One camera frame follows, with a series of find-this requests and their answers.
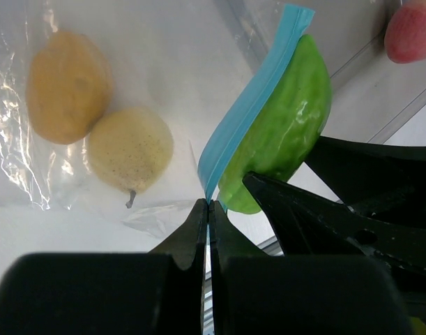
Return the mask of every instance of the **pink fruit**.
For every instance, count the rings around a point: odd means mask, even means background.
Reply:
[[[395,63],[426,58],[426,0],[406,2],[393,15],[386,30],[385,47]]]

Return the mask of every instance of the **yellow pear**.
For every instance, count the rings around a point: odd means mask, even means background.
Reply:
[[[31,62],[26,85],[30,124],[53,143],[81,140],[109,106],[113,86],[101,51],[85,35],[58,31]]]
[[[174,142],[167,124],[145,107],[104,116],[89,136],[87,156],[91,169],[105,183],[130,193],[131,208],[165,171]]]

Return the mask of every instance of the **clear plastic bag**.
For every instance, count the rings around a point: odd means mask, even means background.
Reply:
[[[0,206],[83,207],[152,235],[169,233],[167,224],[180,224],[204,197],[199,157],[273,41],[275,32],[259,26],[259,17],[279,20],[283,6],[272,0],[0,0]],[[52,144],[29,125],[29,66],[58,30],[88,36],[110,63],[115,90],[107,113],[144,105],[172,132],[169,167],[137,196],[132,211],[125,207],[128,195],[91,172],[87,137]]]

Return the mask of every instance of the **green pepper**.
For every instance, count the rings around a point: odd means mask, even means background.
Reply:
[[[244,214],[261,211],[243,185],[245,173],[288,181],[317,141],[331,104],[327,67],[313,37],[304,35],[219,181],[222,203]]]
[[[411,318],[414,335],[426,335],[426,324],[419,318]]]

